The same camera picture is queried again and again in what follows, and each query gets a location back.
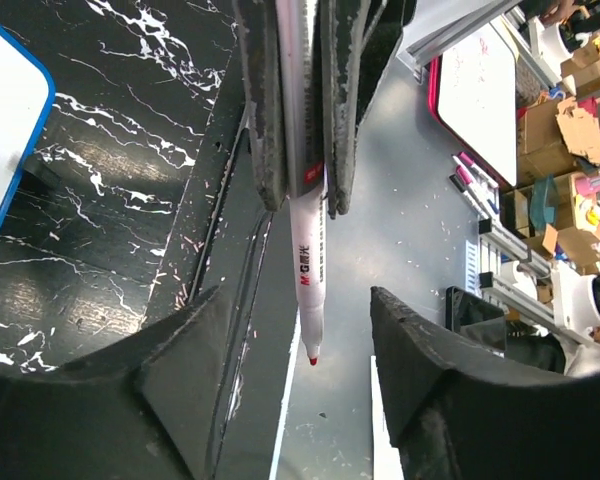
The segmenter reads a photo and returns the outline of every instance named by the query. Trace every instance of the gray floor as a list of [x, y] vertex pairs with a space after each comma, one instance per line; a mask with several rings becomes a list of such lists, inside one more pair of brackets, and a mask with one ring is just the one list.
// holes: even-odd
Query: gray floor
[[477, 238], [447, 178], [458, 150], [395, 60], [361, 129], [351, 211], [328, 223], [325, 341], [314, 368], [298, 349], [279, 480], [372, 478], [369, 288], [444, 322], [445, 289], [464, 285], [465, 242]]

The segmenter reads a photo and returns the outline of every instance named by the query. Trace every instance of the whiteboard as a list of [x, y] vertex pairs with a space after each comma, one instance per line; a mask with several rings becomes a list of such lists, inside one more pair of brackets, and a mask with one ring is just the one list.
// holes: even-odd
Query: whiteboard
[[54, 95], [49, 73], [0, 27], [0, 226]]
[[517, 181], [516, 60], [487, 24], [442, 55], [438, 116], [510, 185]]

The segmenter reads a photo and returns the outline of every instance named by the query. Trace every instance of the m&g logo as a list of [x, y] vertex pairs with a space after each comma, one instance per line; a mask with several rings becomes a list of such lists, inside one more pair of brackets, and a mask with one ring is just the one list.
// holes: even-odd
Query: m&g logo
[[309, 280], [309, 246], [300, 245], [300, 284], [310, 285]]

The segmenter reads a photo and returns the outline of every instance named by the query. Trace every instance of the white board surface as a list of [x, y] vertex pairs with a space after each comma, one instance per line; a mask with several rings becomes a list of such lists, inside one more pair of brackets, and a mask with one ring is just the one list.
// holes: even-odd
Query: white board surface
[[53, 95], [48, 74], [6, 35], [0, 29], [0, 224], [17, 187], [14, 175]]
[[517, 181], [516, 61], [491, 24], [442, 55], [438, 115], [510, 185]]
[[373, 426], [373, 478], [374, 480], [402, 480], [404, 475], [400, 464], [400, 453], [389, 442], [375, 355], [371, 357], [371, 416]]

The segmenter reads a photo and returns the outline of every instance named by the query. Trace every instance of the pink marker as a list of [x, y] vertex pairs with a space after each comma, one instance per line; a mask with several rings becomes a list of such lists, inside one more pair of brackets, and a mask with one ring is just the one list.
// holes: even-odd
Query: pink marker
[[489, 187], [493, 188], [494, 190], [498, 188], [498, 182], [496, 182], [493, 178], [491, 178], [489, 175], [487, 175], [485, 173], [485, 171], [482, 170], [476, 164], [476, 162], [474, 162], [473, 158], [471, 158], [469, 156], [469, 154], [467, 154], [466, 152], [461, 152], [458, 154], [458, 156], [460, 157], [460, 160], [462, 160], [466, 166], [471, 168], [474, 172], [476, 172], [478, 174], [478, 176], [480, 178], [482, 178], [485, 182], [487, 182], [487, 185], [489, 185]]

